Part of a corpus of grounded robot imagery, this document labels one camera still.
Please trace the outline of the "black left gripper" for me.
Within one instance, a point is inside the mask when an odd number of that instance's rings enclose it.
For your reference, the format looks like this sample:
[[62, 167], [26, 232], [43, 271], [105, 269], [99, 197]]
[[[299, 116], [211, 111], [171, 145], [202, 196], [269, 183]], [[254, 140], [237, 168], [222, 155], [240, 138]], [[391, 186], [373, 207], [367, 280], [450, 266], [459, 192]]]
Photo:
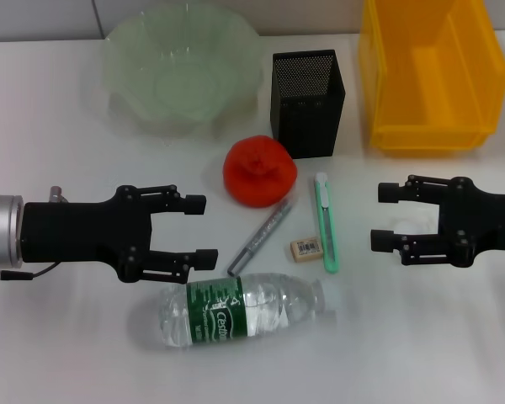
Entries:
[[189, 272], [215, 269], [218, 251], [150, 251], [151, 214], [203, 215], [205, 196], [182, 196], [176, 185], [121, 186], [98, 203], [30, 202], [24, 207], [20, 251], [26, 263], [101, 262], [120, 281], [187, 283]]

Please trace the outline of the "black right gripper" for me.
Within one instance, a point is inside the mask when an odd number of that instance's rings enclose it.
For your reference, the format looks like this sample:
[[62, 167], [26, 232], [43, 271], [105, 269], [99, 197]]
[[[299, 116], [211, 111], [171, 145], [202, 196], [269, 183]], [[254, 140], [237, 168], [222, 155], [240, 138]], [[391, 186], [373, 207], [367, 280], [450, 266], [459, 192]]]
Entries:
[[464, 177], [409, 175], [403, 185], [378, 184], [379, 203], [400, 201], [439, 205], [439, 235], [372, 230], [373, 252], [398, 251], [402, 265], [449, 263], [468, 268], [480, 253], [505, 251], [505, 194], [487, 193]]

